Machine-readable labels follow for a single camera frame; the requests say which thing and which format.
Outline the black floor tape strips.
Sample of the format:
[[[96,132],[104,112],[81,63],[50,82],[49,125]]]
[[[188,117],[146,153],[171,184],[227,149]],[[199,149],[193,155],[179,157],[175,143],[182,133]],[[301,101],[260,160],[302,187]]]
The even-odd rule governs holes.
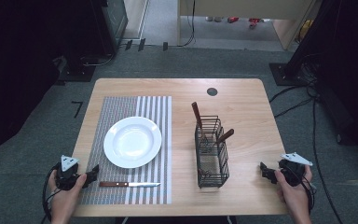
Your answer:
[[[125,50],[129,50],[131,48],[136,48],[137,51],[143,51],[146,46],[147,46],[147,44],[146,44],[145,38],[141,38],[138,43],[134,43],[132,40],[129,40],[124,45]],[[161,47],[162,47],[163,51],[166,51],[169,48],[169,44],[167,42],[163,42]]]

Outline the person's left hand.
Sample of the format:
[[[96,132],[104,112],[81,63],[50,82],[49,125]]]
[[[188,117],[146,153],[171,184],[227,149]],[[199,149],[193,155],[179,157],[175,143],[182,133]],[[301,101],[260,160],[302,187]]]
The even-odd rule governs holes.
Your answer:
[[[70,190],[60,191],[51,200],[52,217],[71,217],[77,207],[79,193],[85,182],[86,174],[82,174]]]

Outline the dark glass cabinet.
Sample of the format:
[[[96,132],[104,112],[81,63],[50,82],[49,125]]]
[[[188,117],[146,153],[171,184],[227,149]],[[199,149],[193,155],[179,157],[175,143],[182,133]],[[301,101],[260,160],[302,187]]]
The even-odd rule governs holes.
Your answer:
[[[128,24],[124,0],[90,0],[102,53],[113,56],[117,53],[126,26]]]

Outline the yellow object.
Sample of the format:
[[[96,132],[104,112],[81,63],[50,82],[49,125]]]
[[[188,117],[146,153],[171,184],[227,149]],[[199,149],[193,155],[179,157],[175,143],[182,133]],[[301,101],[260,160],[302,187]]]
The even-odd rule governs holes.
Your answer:
[[[312,20],[306,20],[302,26],[300,27],[299,31],[298,31],[298,34],[296,36],[296,42],[297,43],[300,43],[305,35],[307,34],[308,30],[310,29],[310,27],[312,26],[313,24],[313,21]]]

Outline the long wooden-handled utensil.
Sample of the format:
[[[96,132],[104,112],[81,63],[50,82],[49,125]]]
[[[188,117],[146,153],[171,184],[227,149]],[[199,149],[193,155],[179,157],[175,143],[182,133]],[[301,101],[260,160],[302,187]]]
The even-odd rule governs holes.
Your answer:
[[[204,139],[206,136],[205,136],[205,133],[204,133],[203,128],[202,128],[202,121],[201,121],[201,118],[200,118],[200,111],[199,111],[199,108],[198,108],[198,104],[197,104],[197,102],[193,102],[191,105],[192,105],[192,109],[193,109],[197,124],[198,124],[199,129],[200,129],[200,137],[201,137],[201,139]]]

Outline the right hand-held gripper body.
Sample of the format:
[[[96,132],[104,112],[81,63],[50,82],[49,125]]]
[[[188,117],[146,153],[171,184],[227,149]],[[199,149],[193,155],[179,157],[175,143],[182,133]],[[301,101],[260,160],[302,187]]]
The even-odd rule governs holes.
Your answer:
[[[292,187],[299,185],[305,174],[305,166],[312,166],[313,163],[296,152],[282,154],[281,157],[279,167],[285,176],[286,182]]]

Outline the white plate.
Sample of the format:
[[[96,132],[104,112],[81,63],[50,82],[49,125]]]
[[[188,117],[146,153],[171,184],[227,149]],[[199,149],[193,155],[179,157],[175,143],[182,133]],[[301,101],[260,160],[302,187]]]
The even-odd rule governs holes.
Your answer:
[[[130,169],[151,162],[159,153],[161,144],[161,131],[154,121],[129,117],[116,122],[107,131],[103,150],[114,165]]]

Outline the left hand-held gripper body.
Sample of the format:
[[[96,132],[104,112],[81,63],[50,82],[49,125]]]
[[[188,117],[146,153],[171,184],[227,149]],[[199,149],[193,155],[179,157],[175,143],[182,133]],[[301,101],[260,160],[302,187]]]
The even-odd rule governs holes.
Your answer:
[[[55,183],[58,189],[70,190],[75,185],[78,178],[78,162],[79,159],[64,155],[61,156],[55,177]]]

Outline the light wooden desk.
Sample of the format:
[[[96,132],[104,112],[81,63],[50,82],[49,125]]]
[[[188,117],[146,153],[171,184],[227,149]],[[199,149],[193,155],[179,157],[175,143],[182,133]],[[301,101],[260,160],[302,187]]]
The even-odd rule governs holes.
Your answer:
[[[317,0],[177,0],[177,43],[182,16],[272,19],[283,49],[289,49]]]

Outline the black stand base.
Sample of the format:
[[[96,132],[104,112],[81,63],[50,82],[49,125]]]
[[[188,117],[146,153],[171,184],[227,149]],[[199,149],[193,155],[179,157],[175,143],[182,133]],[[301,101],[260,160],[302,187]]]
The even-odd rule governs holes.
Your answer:
[[[270,63],[269,69],[277,86],[306,86],[307,81],[298,67],[289,63]]]
[[[62,59],[63,67],[58,80],[61,82],[90,82],[95,67],[78,63],[75,60]]]

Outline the wooden-handled table knife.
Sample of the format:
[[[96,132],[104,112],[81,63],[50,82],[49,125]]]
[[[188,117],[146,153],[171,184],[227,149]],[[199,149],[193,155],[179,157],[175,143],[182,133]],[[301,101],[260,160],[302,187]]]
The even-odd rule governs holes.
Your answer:
[[[160,183],[154,182],[107,182],[101,181],[99,187],[129,187],[129,188],[153,188],[158,187]]]

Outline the short wooden-handled utensil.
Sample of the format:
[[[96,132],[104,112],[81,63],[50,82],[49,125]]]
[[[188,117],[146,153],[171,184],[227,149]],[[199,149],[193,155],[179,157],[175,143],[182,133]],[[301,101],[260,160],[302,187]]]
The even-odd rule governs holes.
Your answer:
[[[218,146],[220,143],[223,143],[226,139],[228,139],[231,135],[234,134],[234,129],[229,129],[227,132],[222,134],[215,142],[215,144]]]

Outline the striped woven placemat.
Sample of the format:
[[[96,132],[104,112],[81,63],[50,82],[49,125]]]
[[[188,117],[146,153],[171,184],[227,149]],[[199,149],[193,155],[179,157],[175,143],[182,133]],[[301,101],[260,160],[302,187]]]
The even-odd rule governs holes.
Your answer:
[[[137,168],[120,168],[109,161],[103,150],[107,131],[118,121],[143,117],[154,121],[161,131],[162,144],[157,156]],[[170,96],[108,96],[103,99],[88,168],[99,165],[97,180],[87,187],[80,202],[103,204],[170,204],[172,202],[172,98]],[[153,188],[99,187],[107,182],[154,182]]]

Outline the person's right hand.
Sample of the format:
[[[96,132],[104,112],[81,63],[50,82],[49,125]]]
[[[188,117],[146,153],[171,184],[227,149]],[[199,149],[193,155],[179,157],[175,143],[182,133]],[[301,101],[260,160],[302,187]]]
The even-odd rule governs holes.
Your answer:
[[[279,186],[278,195],[286,203],[289,214],[297,219],[304,219],[310,215],[309,198],[306,190],[298,185],[290,186],[281,171],[274,172]]]

